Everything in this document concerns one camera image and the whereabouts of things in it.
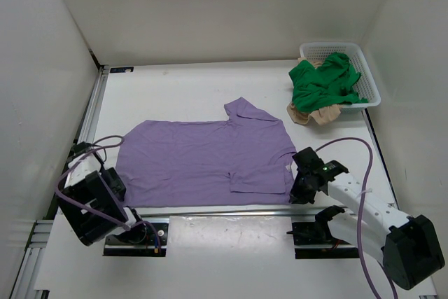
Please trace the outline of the purple t shirt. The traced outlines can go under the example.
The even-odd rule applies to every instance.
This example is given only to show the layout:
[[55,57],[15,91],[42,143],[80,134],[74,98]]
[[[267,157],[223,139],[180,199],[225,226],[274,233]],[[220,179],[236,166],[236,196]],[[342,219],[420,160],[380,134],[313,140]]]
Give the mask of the purple t shirt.
[[130,207],[288,204],[296,149],[282,120],[243,97],[227,120],[145,120],[124,137],[116,170]]

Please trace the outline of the green t shirt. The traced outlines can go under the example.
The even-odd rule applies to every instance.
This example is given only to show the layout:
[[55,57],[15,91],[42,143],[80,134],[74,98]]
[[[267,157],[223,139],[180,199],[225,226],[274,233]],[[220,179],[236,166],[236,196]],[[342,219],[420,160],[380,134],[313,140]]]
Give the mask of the green t shirt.
[[344,53],[330,54],[319,67],[301,60],[288,75],[293,83],[292,103],[298,111],[311,113],[335,104],[368,103],[354,90],[361,73]]

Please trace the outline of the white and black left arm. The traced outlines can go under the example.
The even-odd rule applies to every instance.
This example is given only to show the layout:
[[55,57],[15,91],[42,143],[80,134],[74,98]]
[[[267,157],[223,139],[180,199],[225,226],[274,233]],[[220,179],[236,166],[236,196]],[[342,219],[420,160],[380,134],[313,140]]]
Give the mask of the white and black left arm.
[[124,205],[126,187],[114,167],[106,166],[97,144],[81,142],[72,147],[66,185],[57,192],[57,203],[72,230],[85,245],[102,239],[121,244],[143,244],[148,226],[138,213]]

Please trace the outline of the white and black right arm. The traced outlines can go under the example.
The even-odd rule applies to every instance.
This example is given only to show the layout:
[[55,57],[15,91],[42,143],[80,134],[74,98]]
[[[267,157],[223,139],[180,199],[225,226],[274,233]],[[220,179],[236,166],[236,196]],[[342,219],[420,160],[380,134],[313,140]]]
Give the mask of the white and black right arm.
[[293,156],[297,165],[290,198],[312,203],[318,192],[340,204],[317,213],[312,222],[295,222],[289,232],[297,245],[343,241],[375,259],[385,275],[410,290],[445,266],[429,218],[410,216],[378,198],[336,160],[324,162],[310,147]]

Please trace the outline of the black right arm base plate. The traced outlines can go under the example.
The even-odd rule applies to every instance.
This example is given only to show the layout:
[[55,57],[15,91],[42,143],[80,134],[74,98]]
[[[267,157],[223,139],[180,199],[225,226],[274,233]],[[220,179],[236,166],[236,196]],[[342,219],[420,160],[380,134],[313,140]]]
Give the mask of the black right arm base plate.
[[293,237],[296,260],[359,258],[356,247],[330,234],[328,223],[339,214],[345,214],[345,210],[331,206],[317,213],[313,222],[292,222],[292,230],[286,234]]

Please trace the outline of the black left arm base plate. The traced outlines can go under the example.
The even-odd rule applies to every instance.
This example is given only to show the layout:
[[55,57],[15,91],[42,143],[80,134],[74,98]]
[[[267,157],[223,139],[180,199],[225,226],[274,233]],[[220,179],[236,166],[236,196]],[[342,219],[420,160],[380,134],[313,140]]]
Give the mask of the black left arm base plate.
[[114,230],[104,240],[103,256],[165,257],[169,238],[169,218],[145,218],[152,226],[138,225],[130,231]]

